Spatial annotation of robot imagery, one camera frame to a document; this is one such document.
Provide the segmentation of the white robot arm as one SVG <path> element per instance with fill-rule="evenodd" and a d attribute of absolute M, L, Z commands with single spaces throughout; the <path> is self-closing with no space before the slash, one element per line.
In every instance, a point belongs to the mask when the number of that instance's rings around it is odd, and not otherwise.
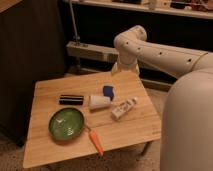
<path fill-rule="evenodd" d="M 213 171 L 213 52 L 150 43 L 140 25 L 114 47 L 114 74 L 137 73 L 142 61 L 177 79 L 162 114 L 160 171 Z"/>

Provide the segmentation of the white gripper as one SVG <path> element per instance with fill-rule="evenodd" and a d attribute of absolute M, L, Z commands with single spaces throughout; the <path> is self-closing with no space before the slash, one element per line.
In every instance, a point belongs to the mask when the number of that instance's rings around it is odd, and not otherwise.
<path fill-rule="evenodd" d="M 130 65 L 126 65 L 126 64 L 123 64 L 123 63 L 120 63 L 120 62 L 116 62 L 112 69 L 111 69 L 111 74 L 112 75 L 115 75 L 119 72 L 122 72 L 122 71 L 131 71 L 137 75 L 140 74 L 140 71 L 139 71 L 139 66 L 137 63 L 133 63 L 133 64 L 130 64 Z"/>

